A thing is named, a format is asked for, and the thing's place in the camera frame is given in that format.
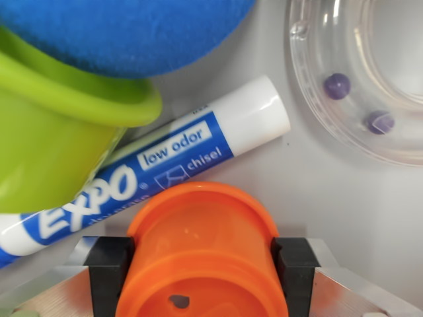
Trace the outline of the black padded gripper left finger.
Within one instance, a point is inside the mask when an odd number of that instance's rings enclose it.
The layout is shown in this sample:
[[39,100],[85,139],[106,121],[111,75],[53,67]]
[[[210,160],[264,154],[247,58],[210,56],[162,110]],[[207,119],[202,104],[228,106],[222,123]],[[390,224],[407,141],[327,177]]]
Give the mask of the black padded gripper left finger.
[[84,236],[67,261],[24,286],[18,312],[33,316],[114,316],[134,255],[128,237]]

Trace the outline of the black padded gripper right finger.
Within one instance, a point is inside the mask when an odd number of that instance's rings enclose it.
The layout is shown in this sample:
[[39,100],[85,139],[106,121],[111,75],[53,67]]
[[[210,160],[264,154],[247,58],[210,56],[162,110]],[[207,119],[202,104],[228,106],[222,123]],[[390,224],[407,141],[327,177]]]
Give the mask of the black padded gripper right finger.
[[272,255],[290,316],[421,316],[422,309],[340,266],[316,238],[275,238]]

